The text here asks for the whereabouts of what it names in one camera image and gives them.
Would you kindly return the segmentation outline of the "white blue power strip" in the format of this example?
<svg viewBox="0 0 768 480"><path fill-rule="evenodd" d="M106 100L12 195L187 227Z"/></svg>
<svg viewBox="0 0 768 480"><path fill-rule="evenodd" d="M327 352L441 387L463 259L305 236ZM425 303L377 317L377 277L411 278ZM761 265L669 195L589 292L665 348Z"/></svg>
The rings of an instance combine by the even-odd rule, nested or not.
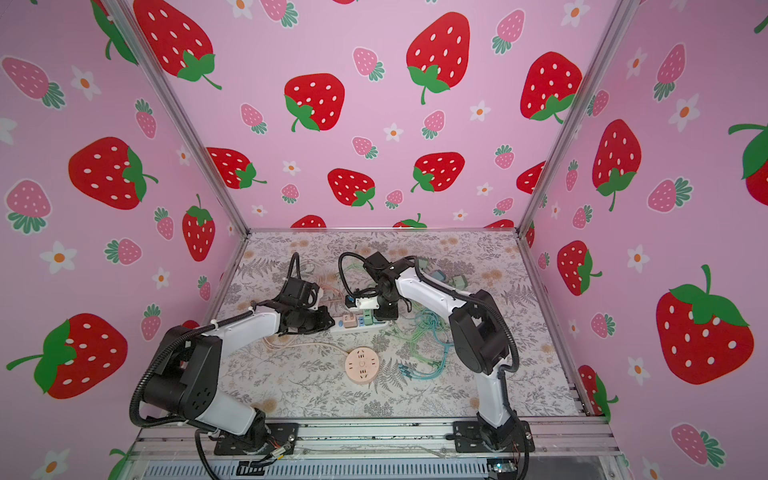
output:
<svg viewBox="0 0 768 480"><path fill-rule="evenodd" d="M341 334L356 334L356 333L366 333L366 332L374 332L379 331L383 329L387 329L391 326L390 322L386 321L378 321L373 318L373 324L370 326L366 326L361 322L360 316L356 316L358 320L358 326L356 328L352 329L345 329L342 325L342 317L336 319L336 324L328 330L330 334L333 335L341 335Z"/></svg>

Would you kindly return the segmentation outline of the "pink plug adapter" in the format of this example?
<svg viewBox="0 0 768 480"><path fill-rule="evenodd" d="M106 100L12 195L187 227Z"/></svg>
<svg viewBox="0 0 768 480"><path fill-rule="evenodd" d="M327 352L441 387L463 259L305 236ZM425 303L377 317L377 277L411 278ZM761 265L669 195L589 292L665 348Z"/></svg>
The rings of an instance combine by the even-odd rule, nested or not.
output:
<svg viewBox="0 0 768 480"><path fill-rule="evenodd" d="M358 320L352 313L345 313L342 316L342 325L345 329L352 329L358 326Z"/></svg>

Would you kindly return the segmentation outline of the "light green plug adapter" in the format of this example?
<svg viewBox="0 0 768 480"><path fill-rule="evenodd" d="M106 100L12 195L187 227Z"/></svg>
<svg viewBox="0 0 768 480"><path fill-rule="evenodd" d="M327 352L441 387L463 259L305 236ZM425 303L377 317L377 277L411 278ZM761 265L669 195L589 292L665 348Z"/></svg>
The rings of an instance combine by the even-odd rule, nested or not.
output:
<svg viewBox="0 0 768 480"><path fill-rule="evenodd" d="M464 275L457 275L453 277L453 285L459 290L466 290L468 281Z"/></svg>

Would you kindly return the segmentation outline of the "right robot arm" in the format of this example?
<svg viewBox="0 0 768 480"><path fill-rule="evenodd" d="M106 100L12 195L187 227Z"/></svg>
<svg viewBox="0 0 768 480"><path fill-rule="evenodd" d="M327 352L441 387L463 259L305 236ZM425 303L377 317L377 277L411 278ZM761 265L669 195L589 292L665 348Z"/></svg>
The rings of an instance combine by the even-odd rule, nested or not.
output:
<svg viewBox="0 0 768 480"><path fill-rule="evenodd" d="M350 288L344 270L348 258L362 263L374 282L372 287ZM338 270L349 307L371 310L381 321L395 321L401 304L419 304L445 320L458 359L474 373L480 441L493 452L513 447L525 455L534 451L527 424L511 406L506 381L520 367L519 351L489 292L456 290L424 273L416 256L390 262L379 252L368 257L344 252L339 256Z"/></svg>

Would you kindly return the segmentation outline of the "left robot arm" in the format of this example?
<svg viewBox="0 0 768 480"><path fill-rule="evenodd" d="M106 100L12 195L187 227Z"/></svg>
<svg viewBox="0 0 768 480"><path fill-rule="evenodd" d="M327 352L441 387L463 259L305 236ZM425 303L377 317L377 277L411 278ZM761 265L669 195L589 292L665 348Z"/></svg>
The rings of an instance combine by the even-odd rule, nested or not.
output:
<svg viewBox="0 0 768 480"><path fill-rule="evenodd" d="M318 305L320 298L319 285L301 278L300 257L294 253L274 298L205 326L171 328L132 394L131 422L140 428L183 422L207 433L220 432L245 452L258 452L270 437L265 414L218 390L221 361L267 337L330 329L335 322Z"/></svg>

